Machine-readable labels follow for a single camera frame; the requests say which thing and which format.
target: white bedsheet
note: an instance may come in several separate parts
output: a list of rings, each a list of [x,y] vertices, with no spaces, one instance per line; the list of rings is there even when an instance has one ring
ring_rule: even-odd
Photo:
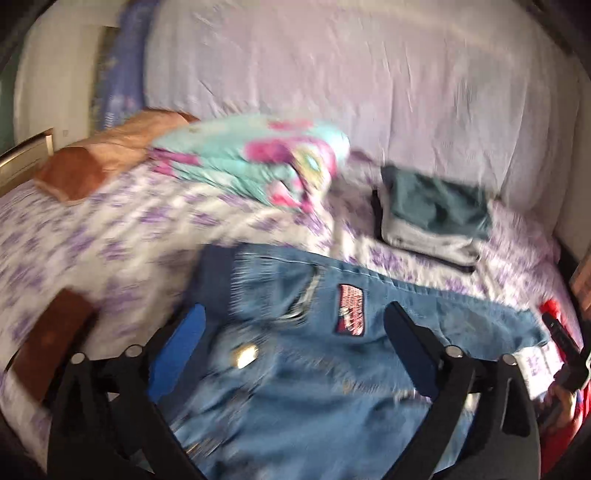
[[[477,272],[465,275],[373,240],[370,191],[336,180],[324,209],[304,215],[162,176],[149,164],[72,207],[26,183],[0,199],[0,371],[65,286],[100,306],[84,348],[91,358],[116,356],[132,343],[145,343],[170,315],[200,246],[208,242],[292,245],[518,309],[555,297],[573,319],[571,330],[580,341],[553,266],[555,246],[541,226],[492,204],[492,239],[482,247]],[[553,346],[529,350],[519,361],[534,394],[548,386],[558,364]],[[10,372],[0,377],[0,408],[45,465],[50,416]]]
[[[149,106],[325,119],[379,161],[556,224],[577,78],[515,0],[167,0],[145,74]]]

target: purple floral bedsheet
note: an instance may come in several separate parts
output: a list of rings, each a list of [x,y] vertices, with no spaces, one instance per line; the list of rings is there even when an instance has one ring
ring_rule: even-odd
[[[170,315],[203,244],[291,245],[412,283],[498,301],[517,309],[556,298],[580,342],[554,266],[558,250],[540,226],[491,203],[493,232],[472,275],[395,251],[372,239],[371,188],[337,179],[313,214],[294,213],[185,183],[144,164],[87,201],[64,206],[25,183],[0,199],[0,371],[56,293],[72,286],[100,307],[84,350],[119,355],[145,343]],[[521,352],[530,393],[560,363],[553,345]],[[50,416],[11,373],[0,374],[0,408],[45,465]]]

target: dark green towel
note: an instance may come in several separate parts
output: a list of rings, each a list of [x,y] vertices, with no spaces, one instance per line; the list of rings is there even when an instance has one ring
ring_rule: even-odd
[[[393,165],[382,168],[382,179],[390,193],[393,215],[439,235],[489,238],[492,222],[483,189]]]

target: wooden headboard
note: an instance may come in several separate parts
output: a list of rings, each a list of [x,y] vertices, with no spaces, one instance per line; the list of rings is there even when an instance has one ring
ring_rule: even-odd
[[[31,180],[36,169],[53,155],[52,132],[35,135],[0,157],[0,197]]]

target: folded clothes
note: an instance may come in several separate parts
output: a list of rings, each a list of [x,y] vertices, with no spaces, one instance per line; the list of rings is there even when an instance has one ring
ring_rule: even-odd
[[[475,239],[464,235],[438,235],[423,230],[389,211],[390,193],[385,187],[378,190],[378,195],[382,207],[386,206],[383,208],[381,226],[384,242],[394,248],[428,255],[460,267],[472,267],[470,271],[473,271],[480,257]]]
[[[374,238],[382,243],[385,243],[386,245],[389,245],[389,243],[386,240],[384,240],[384,237],[382,236],[382,220],[384,218],[385,213],[384,209],[382,208],[382,204],[379,201],[379,194],[377,190],[372,191],[370,204],[374,213]],[[474,270],[476,270],[476,265],[461,265],[453,261],[446,260],[437,255],[429,255],[411,248],[404,248],[404,246],[402,245],[399,245],[395,248],[404,250],[410,254],[415,255],[416,257],[424,258],[425,260],[434,261],[440,263],[441,265],[454,268],[455,270],[459,270],[462,273],[473,273]]]
[[[489,238],[492,222],[484,189],[393,165],[382,168],[382,179],[395,217],[438,235]]]
[[[160,173],[309,212],[348,156],[349,140],[322,122],[237,115],[177,129],[152,148]]]

